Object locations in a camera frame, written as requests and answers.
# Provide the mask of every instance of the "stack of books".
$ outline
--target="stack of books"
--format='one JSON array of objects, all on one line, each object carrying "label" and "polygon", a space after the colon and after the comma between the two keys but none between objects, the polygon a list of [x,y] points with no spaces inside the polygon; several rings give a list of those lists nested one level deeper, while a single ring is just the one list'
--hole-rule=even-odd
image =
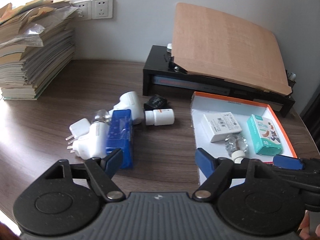
[{"label": "stack of books", "polygon": [[45,3],[0,25],[0,88],[5,100],[37,99],[72,59],[74,31],[67,24],[76,9],[66,1]]}]

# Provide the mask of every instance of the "desk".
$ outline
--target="desk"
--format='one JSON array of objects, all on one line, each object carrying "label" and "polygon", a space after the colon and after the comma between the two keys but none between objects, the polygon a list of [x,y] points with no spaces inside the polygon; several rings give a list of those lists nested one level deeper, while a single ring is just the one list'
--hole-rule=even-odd
[{"label": "desk", "polygon": [[[102,60],[72,61],[37,101],[0,101],[0,209],[12,218],[18,195],[58,159],[82,160],[66,149],[69,125],[112,109],[120,95],[142,95],[141,63]],[[188,191],[198,187],[194,162],[190,98],[186,89],[165,86],[155,91],[174,109],[172,126],[134,127],[134,169],[119,171],[113,181],[130,191]],[[141,102],[149,97],[140,96]],[[319,157],[300,117],[279,116],[298,157]]]}]

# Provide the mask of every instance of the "wall socket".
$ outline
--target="wall socket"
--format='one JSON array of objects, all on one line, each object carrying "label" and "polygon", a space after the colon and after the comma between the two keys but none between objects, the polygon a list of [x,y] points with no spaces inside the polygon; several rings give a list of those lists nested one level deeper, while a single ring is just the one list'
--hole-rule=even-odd
[{"label": "wall socket", "polygon": [[82,10],[82,17],[78,20],[104,19],[113,17],[113,0],[88,0],[72,3]]},{"label": "wall socket", "polygon": [[91,0],[83,2],[74,2],[72,3],[75,7],[78,7],[82,10],[82,17],[76,17],[79,21],[90,20],[91,15]]},{"label": "wall socket", "polygon": [[92,19],[112,18],[113,0],[92,0]]}]

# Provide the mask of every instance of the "white plug adapter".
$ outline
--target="white plug adapter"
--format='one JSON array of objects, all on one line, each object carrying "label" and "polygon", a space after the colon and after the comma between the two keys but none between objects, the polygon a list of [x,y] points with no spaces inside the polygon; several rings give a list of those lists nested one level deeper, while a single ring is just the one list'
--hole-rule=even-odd
[{"label": "white plug adapter", "polygon": [[69,137],[66,138],[66,141],[74,138],[73,140],[69,141],[68,144],[73,143],[75,140],[77,140],[80,136],[83,136],[87,133],[89,133],[90,129],[90,122],[88,119],[83,118],[72,125],[69,126],[69,130],[72,133]]},{"label": "white plug adapter", "polygon": [[119,103],[113,106],[113,109],[109,111],[109,115],[112,116],[114,110],[131,110],[132,124],[141,123],[144,120],[144,111],[141,107],[138,95],[135,91],[127,92],[120,96]]},{"label": "white plug adapter", "polygon": [[108,128],[109,126],[104,122],[94,122],[90,126],[89,133],[74,140],[67,149],[71,149],[71,153],[75,153],[84,160],[106,157]]}]

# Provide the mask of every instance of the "blue box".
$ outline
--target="blue box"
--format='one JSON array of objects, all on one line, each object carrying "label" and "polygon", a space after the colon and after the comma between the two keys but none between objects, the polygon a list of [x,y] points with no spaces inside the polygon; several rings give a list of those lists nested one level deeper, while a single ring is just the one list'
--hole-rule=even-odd
[{"label": "blue box", "polygon": [[115,110],[112,113],[110,128],[107,135],[106,153],[109,155],[114,149],[121,148],[123,161],[121,169],[132,168],[133,130],[131,110]]}]

